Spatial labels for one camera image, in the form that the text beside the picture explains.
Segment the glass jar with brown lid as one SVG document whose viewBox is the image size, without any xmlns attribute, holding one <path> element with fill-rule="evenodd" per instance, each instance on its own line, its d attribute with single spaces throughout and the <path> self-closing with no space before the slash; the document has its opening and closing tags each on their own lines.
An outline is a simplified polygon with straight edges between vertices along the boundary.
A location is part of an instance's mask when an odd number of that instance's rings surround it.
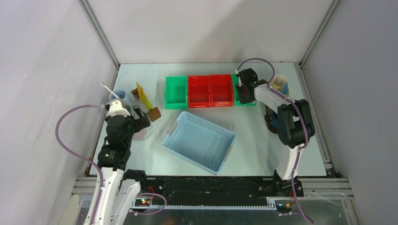
<svg viewBox="0 0 398 225">
<path fill-rule="evenodd" d="M 147 114 L 151 122 L 155 122 L 161 117 L 161 112 L 158 107 L 150 109 Z"/>
</svg>

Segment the green bin with toothbrushes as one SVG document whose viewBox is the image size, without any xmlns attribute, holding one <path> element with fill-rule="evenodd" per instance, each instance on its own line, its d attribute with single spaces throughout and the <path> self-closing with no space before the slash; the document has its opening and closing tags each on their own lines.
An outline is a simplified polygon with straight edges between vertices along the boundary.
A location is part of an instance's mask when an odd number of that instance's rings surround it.
<svg viewBox="0 0 398 225">
<path fill-rule="evenodd" d="M 235 74 L 231 74 L 231 79 L 232 79 L 232 86 L 234 90 L 234 106 L 255 106 L 256 101 L 247 103 L 247 104 L 241 104 L 238 96 L 238 91 L 236 89 L 236 85 L 238 85 L 238 77 L 236 77 Z"/>
</svg>

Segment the yellow toothpaste tube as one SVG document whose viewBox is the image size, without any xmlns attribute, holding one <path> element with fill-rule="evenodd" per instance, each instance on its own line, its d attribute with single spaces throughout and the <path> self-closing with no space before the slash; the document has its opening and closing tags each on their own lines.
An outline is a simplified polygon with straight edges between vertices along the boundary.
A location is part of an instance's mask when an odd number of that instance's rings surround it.
<svg viewBox="0 0 398 225">
<path fill-rule="evenodd" d="M 144 99 L 147 98 L 146 93 L 144 92 L 143 88 L 139 85 L 138 82 L 136 82 L 136 84 L 139 93 L 139 99 L 144 104 Z"/>
</svg>

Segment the yellow ceramic mug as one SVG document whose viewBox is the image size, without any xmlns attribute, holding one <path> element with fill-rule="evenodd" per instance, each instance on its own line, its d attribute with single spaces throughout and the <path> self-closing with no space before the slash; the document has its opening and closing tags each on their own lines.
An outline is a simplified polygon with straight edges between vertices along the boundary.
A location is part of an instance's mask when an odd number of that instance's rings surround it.
<svg viewBox="0 0 398 225">
<path fill-rule="evenodd" d="M 285 83 L 287 83 L 287 79 L 283 75 L 275 75 L 270 85 L 277 91 L 281 92 Z"/>
</svg>

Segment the light blue ceramic mug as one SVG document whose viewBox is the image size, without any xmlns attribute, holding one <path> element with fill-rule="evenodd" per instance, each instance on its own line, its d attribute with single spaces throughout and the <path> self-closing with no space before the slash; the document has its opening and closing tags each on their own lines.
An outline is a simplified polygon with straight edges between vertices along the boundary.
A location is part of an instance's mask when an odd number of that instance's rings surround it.
<svg viewBox="0 0 398 225">
<path fill-rule="evenodd" d="M 113 90 L 113 92 L 109 94 L 108 99 L 109 99 L 109 101 L 111 101 L 111 100 L 115 99 L 116 97 L 124 100 L 126 97 L 126 92 L 122 89 Z"/>
</svg>

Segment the blue toothpaste tube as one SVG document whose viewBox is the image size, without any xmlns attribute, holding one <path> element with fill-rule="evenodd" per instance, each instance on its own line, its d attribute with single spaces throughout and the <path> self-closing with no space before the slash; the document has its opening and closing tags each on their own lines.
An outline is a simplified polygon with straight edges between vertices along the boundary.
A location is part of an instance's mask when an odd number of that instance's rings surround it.
<svg viewBox="0 0 398 225">
<path fill-rule="evenodd" d="M 289 96 L 289 87 L 288 83 L 286 82 L 285 85 L 283 86 L 281 93 L 284 94 L 285 96 Z"/>
</svg>

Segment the red plastic bin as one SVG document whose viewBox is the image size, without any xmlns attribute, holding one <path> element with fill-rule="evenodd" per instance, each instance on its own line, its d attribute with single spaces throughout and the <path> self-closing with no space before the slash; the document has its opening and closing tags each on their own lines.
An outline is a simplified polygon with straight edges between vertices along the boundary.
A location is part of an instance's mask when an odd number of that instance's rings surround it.
<svg viewBox="0 0 398 225">
<path fill-rule="evenodd" d="M 229 107 L 234 105 L 231 74 L 188 76 L 188 107 Z"/>
</svg>

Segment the green bin with toothpaste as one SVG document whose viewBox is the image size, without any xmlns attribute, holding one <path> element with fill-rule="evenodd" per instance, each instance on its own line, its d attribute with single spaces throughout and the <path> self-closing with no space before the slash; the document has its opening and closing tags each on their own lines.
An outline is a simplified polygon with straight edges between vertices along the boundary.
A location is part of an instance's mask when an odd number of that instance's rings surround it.
<svg viewBox="0 0 398 225">
<path fill-rule="evenodd" d="M 164 94 L 166 109 L 188 108 L 188 77 L 167 76 Z"/>
</svg>

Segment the light blue plastic basket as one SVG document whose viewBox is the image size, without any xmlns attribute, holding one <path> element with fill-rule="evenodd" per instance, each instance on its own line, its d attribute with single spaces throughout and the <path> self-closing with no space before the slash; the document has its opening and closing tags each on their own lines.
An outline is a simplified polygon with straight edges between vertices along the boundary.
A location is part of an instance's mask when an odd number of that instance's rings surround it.
<svg viewBox="0 0 398 225">
<path fill-rule="evenodd" d="M 167 132 L 162 146 L 185 161 L 217 175 L 236 138 L 236 133 L 183 111 Z"/>
</svg>

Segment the dark blue ceramic mug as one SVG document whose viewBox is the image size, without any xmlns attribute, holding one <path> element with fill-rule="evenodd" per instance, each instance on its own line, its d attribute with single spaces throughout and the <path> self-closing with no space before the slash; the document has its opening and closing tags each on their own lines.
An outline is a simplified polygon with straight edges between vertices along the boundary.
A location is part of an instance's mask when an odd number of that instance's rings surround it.
<svg viewBox="0 0 398 225">
<path fill-rule="evenodd" d="M 278 127 L 278 121 L 277 121 L 277 115 L 275 113 L 268 113 L 265 115 L 265 121 L 266 124 L 269 128 L 272 129 L 277 129 Z"/>
</svg>

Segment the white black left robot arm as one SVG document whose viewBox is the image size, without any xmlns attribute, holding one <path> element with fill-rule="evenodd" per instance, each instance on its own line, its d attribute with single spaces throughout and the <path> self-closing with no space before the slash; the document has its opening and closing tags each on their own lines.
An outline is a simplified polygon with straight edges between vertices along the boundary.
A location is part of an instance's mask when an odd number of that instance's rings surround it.
<svg viewBox="0 0 398 225">
<path fill-rule="evenodd" d="M 98 154 L 101 171 L 85 225 L 122 225 L 134 198 L 148 191 L 145 172 L 126 169 L 134 134 L 151 124 L 138 105 L 132 111 L 138 118 L 132 115 L 105 118 L 107 135 Z"/>
</svg>

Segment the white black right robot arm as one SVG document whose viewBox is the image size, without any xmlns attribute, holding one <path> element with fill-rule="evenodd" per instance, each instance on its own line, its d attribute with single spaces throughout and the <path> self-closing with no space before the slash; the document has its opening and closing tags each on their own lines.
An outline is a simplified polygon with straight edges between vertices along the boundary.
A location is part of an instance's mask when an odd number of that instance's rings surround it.
<svg viewBox="0 0 398 225">
<path fill-rule="evenodd" d="M 305 99 L 289 97 L 287 79 L 282 75 L 275 75 L 270 81 L 260 80 L 256 72 L 248 68 L 236 70 L 235 76 L 241 104 L 261 102 L 277 114 L 277 135 L 286 150 L 274 171 L 273 190 L 277 195 L 285 196 L 298 181 L 301 153 L 315 134 L 309 103 Z"/>
</svg>

